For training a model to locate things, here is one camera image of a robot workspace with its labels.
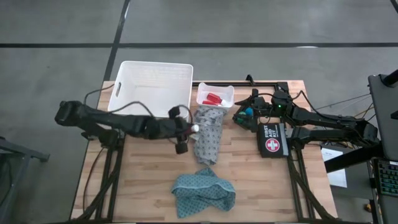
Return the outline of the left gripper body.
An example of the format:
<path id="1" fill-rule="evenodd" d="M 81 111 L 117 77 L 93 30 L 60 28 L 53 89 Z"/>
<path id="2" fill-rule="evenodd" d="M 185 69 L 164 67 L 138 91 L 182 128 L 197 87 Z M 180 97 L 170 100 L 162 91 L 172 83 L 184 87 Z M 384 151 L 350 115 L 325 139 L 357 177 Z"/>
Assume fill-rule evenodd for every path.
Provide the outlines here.
<path id="1" fill-rule="evenodd" d="M 180 107 L 174 106 L 169 110 L 169 117 L 157 120 L 159 133 L 159 139 L 176 139 L 175 151 L 177 154 L 184 154 L 188 151 L 187 131 L 189 128 L 188 123 L 180 117 Z"/>

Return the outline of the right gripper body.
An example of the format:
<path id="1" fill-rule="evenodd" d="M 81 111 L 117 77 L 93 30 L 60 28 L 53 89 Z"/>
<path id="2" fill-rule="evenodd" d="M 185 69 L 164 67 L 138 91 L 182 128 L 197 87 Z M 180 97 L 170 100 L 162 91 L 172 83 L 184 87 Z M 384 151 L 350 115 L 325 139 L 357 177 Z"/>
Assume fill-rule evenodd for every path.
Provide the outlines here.
<path id="1" fill-rule="evenodd" d="M 252 89 L 251 106 L 254 116 L 260 124 L 267 124 L 271 120 L 272 106 L 264 99 L 264 95 L 267 93 L 262 94 L 258 89 Z"/>

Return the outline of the grey star-patterned cloth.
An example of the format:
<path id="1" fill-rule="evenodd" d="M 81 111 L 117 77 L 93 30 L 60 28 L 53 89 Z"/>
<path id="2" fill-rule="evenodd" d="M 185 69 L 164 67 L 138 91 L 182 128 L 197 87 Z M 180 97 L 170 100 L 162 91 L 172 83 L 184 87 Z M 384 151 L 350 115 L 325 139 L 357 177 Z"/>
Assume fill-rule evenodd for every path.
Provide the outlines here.
<path id="1" fill-rule="evenodd" d="M 200 106 L 194 113 L 199 132 L 194 137 L 193 150 L 198 163 L 208 166 L 217 163 L 225 115 L 225 109 L 207 106 Z"/>

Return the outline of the teal star-patterned cloth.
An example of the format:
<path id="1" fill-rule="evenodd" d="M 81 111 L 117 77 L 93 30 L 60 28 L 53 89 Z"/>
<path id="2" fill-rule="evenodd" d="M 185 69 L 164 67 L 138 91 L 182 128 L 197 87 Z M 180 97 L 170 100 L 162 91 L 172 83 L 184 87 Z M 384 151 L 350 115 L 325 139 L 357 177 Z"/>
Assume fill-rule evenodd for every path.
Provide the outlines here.
<path id="1" fill-rule="evenodd" d="M 228 212 L 235 206 L 236 191 L 231 182 L 219 178 L 209 167 L 194 174 L 182 174 L 171 193 L 176 199 L 178 218 L 187 218 L 208 207 Z"/>

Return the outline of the small white plastic tray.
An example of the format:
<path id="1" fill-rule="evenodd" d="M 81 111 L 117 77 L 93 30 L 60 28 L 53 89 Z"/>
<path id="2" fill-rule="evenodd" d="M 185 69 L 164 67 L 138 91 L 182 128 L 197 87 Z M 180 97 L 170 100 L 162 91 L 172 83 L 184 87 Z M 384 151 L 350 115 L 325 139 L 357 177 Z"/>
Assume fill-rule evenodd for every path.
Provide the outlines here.
<path id="1" fill-rule="evenodd" d="M 218 101 L 212 105 L 204 103 L 204 101 L 210 101 L 208 95 L 215 96 Z M 234 104 L 234 87 L 231 85 L 216 86 L 201 82 L 197 90 L 197 103 L 200 106 L 220 107 L 229 110 Z"/>

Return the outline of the black first aid kit pouch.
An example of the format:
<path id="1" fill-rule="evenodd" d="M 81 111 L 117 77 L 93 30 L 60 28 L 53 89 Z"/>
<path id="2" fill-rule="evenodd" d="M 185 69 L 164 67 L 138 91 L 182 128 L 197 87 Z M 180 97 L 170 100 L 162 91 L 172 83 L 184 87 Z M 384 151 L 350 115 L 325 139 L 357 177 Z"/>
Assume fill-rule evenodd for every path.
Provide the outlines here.
<path id="1" fill-rule="evenodd" d="M 256 137 L 262 158 L 282 158 L 289 155 L 283 123 L 259 124 Z"/>

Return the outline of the white plastic basket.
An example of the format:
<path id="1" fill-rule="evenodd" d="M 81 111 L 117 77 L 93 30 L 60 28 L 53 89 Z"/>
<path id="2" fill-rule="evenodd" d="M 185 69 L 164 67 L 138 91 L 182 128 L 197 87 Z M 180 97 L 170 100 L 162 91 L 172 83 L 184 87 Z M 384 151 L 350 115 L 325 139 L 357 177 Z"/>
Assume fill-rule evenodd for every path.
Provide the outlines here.
<path id="1" fill-rule="evenodd" d="M 174 106 L 190 106 L 190 64 L 124 61 L 118 71 L 108 110 L 123 115 L 167 118 Z"/>

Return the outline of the white paper sheet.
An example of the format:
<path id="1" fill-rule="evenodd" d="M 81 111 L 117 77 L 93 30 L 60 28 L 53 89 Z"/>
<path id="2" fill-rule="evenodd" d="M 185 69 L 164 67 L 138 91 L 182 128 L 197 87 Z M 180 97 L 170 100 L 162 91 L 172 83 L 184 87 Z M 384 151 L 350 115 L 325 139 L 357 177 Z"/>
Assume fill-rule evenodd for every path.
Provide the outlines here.
<path id="1" fill-rule="evenodd" d="M 343 155 L 341 151 L 336 151 L 328 148 L 321 148 L 323 161 L 329 161 L 335 157 Z M 335 187 L 347 188 L 346 172 L 345 169 L 340 169 L 334 172 L 327 173 L 330 185 Z"/>

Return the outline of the black beam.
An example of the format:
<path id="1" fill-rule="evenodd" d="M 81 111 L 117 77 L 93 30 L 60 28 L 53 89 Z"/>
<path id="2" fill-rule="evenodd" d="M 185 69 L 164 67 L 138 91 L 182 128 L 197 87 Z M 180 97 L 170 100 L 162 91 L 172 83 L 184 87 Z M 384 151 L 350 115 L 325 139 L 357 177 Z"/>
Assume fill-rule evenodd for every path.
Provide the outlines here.
<path id="1" fill-rule="evenodd" d="M 370 161 L 373 158 L 384 157 L 382 143 L 375 146 L 362 147 L 355 149 L 346 154 L 342 154 L 338 157 L 334 157 L 324 162 L 326 172 L 334 172 L 337 170 L 345 169 L 347 167 L 354 166 L 356 164 Z"/>

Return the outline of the dark grey panel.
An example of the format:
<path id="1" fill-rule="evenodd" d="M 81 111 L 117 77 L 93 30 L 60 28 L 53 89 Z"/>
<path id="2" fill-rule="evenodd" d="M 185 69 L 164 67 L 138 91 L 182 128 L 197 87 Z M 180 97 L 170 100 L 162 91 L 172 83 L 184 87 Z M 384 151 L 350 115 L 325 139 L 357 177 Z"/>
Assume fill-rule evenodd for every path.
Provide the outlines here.
<path id="1" fill-rule="evenodd" d="M 384 157 L 398 161 L 398 85 L 385 86 L 382 74 L 368 77 L 369 90 L 373 99 L 376 119 L 381 135 Z"/>

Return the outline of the black pole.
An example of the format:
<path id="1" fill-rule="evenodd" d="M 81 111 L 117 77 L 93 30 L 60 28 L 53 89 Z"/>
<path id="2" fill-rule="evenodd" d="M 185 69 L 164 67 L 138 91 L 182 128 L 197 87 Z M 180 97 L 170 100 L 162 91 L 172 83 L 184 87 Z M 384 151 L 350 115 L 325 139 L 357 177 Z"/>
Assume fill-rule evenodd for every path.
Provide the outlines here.
<path id="1" fill-rule="evenodd" d="M 398 85 L 398 69 L 389 75 L 382 75 L 381 81 L 385 86 L 394 88 Z"/>

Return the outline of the backlit keyboard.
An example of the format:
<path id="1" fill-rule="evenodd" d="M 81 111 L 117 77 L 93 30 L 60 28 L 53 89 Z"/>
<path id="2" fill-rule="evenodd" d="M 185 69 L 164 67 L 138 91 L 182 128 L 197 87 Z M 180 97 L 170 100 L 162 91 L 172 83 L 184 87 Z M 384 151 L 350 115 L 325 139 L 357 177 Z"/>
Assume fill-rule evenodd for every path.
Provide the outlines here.
<path id="1" fill-rule="evenodd" d="M 373 162 L 377 191 L 382 195 L 398 197 L 398 162 L 382 159 Z"/>

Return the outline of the dark metal stand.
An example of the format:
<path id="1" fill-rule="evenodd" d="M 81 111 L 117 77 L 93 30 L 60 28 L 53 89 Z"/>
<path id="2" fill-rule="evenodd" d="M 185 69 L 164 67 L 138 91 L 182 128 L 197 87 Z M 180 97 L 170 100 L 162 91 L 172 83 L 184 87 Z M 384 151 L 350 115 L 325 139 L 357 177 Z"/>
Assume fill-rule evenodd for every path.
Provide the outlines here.
<path id="1" fill-rule="evenodd" d="M 0 224 L 7 224 L 29 161 L 47 162 L 50 155 L 14 144 L 0 136 Z"/>

